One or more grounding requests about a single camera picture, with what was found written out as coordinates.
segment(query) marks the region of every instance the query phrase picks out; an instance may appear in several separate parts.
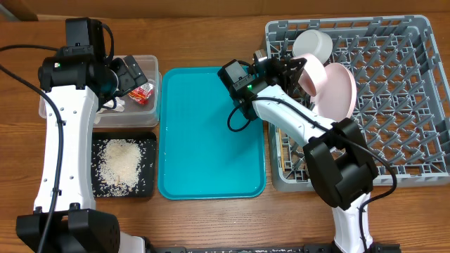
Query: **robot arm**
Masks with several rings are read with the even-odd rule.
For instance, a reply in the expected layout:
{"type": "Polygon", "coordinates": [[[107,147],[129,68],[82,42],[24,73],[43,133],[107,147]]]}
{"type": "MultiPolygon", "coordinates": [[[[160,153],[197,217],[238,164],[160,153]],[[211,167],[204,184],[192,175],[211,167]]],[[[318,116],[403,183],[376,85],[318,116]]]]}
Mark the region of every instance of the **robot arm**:
{"type": "MultiPolygon", "coordinates": [[[[145,238],[121,232],[114,215],[95,210],[91,186],[96,112],[107,101],[145,84],[147,78],[132,56],[112,60],[112,50],[106,58],[100,21],[66,20],[66,35],[67,46],[46,58],[39,68],[41,89],[59,109],[64,128],[60,191],[44,252],[147,252],[150,243],[145,238]]],[[[50,217],[58,153],[58,125],[47,102],[46,114],[44,171],[34,213],[16,221],[18,237],[33,251],[41,240],[42,221],[50,217]]]]}
{"type": "MultiPolygon", "coordinates": [[[[315,119],[327,129],[333,128],[331,125],[334,122],[333,120],[316,115],[311,110],[300,105],[297,101],[289,97],[279,85],[268,86],[257,95],[258,97],[280,98],[285,102],[294,105],[306,116],[315,119]]],[[[310,138],[319,137],[324,134],[322,130],[311,125],[286,105],[267,100],[255,100],[252,104],[259,118],[271,122],[282,129],[301,147],[308,144],[310,138]]],[[[334,245],[339,248],[342,253],[360,253],[364,251],[359,232],[359,207],[362,202],[367,201],[370,198],[370,195],[370,193],[361,195],[351,203],[351,206],[348,209],[342,209],[340,207],[332,208],[336,229],[334,245]]],[[[368,231],[367,206],[363,213],[363,228],[366,244],[369,247],[372,244],[373,239],[368,231]]]]}
{"type": "MultiPolygon", "coordinates": [[[[301,71],[304,63],[303,65],[295,64],[297,71],[301,71]]],[[[313,126],[286,105],[293,106],[325,129],[366,146],[358,126],[352,120],[344,119],[335,123],[331,119],[314,114],[289,97],[278,85],[283,80],[280,75],[298,78],[298,74],[281,72],[283,68],[280,66],[283,65],[285,64],[280,64],[276,59],[256,60],[253,70],[257,70],[258,73],[252,73],[255,74],[253,76],[247,74],[238,61],[233,60],[223,66],[218,75],[235,103],[240,104],[241,112],[247,119],[253,120],[259,117],[270,122],[303,147],[311,183],[319,196],[333,208],[336,229],[333,242],[335,252],[364,252],[363,238],[359,230],[359,207],[362,202],[370,198],[373,179],[377,176],[375,163],[372,157],[360,153],[360,150],[337,143],[333,134],[313,126]],[[264,98],[281,99],[283,103],[264,100],[264,98]],[[346,153],[335,160],[330,153],[330,149],[334,147],[345,148],[346,153]]],[[[373,239],[368,231],[366,207],[363,213],[363,227],[366,244],[370,247],[373,239]]]]}

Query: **gray dish rack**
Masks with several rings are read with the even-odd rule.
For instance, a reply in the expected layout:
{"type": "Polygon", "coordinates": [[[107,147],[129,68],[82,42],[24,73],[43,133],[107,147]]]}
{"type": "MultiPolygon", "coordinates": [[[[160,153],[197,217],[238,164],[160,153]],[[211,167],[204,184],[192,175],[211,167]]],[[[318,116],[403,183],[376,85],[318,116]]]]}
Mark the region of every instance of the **gray dish rack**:
{"type": "MultiPolygon", "coordinates": [[[[369,148],[394,164],[399,186],[450,182],[449,85],[432,33],[422,15],[279,20],[266,25],[266,50],[279,58],[305,30],[331,36],[330,63],[341,63],[358,88],[352,119],[369,148]]],[[[269,125],[272,181],[280,191],[313,190],[301,148],[269,125]]],[[[377,186],[392,179],[380,166],[377,186]]]]}

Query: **plastic tray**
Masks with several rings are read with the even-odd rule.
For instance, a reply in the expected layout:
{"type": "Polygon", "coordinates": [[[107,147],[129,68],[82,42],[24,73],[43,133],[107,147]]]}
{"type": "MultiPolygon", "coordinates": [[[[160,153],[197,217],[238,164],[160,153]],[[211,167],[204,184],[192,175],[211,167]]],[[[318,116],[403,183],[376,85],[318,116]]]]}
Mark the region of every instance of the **plastic tray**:
{"type": "MultiPolygon", "coordinates": [[[[305,30],[333,40],[329,62],[355,76],[358,99],[352,119],[372,151],[394,164],[399,186],[450,182],[449,85],[428,19],[421,15],[322,20],[281,20],[266,25],[269,57],[290,53],[305,30]]],[[[313,190],[303,154],[269,125],[272,180],[277,190],[313,190]]],[[[375,185],[391,185],[380,164],[375,185]]]]}
{"type": "MultiPolygon", "coordinates": [[[[170,70],[162,85],[158,188],[171,200],[256,197],[265,188],[262,121],[231,132],[219,67],[170,70]]],[[[247,120],[236,112],[233,127],[247,120]]]]}
{"type": "MultiPolygon", "coordinates": [[[[104,110],[96,114],[94,127],[154,127],[160,120],[161,74],[158,72],[158,60],[155,56],[133,56],[148,81],[155,85],[155,93],[148,99],[147,105],[140,105],[128,95],[123,96],[125,110],[117,112],[104,110]]],[[[39,115],[45,118],[44,100],[39,101],[39,115]]]]}
{"type": "Polygon", "coordinates": [[[157,144],[155,134],[149,131],[92,133],[91,181],[94,197],[114,197],[111,196],[109,188],[102,187],[105,184],[101,182],[101,177],[97,172],[98,165],[103,162],[99,155],[105,147],[104,141],[114,139],[124,139],[127,142],[133,140],[139,144],[141,149],[139,182],[126,195],[119,197],[150,197],[153,194],[153,185],[155,184],[157,144]]]}

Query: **black tray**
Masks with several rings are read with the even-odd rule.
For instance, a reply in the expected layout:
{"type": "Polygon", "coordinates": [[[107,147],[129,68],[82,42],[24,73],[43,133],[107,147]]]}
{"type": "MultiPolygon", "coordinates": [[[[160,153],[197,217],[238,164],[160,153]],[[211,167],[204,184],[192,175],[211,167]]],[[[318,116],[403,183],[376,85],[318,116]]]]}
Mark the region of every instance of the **black tray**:
{"type": "Polygon", "coordinates": [[[94,197],[150,197],[153,194],[153,185],[155,183],[156,147],[156,135],[149,131],[92,133],[91,181],[94,197]],[[139,174],[139,182],[137,185],[138,192],[133,190],[124,196],[108,196],[108,189],[102,189],[102,180],[100,176],[96,176],[96,168],[101,162],[98,156],[105,147],[103,141],[113,139],[124,139],[126,141],[132,139],[135,143],[139,143],[140,141],[141,144],[139,147],[146,148],[145,154],[141,152],[141,173],[139,174]]]}

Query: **pink plate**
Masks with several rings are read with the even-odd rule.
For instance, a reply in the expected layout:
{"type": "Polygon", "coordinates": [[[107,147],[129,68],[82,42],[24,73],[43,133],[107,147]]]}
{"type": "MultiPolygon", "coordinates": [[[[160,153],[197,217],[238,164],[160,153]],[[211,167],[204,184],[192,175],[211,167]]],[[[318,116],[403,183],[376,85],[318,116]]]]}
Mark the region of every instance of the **pink plate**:
{"type": "Polygon", "coordinates": [[[356,82],[352,73],[339,63],[325,67],[328,81],[311,102],[316,105],[313,112],[339,122],[352,116],[356,103],[356,82]]]}
{"type": "Polygon", "coordinates": [[[294,59],[297,58],[307,59],[298,83],[309,95],[316,96],[328,81],[323,64],[310,53],[302,54],[294,59]]]}

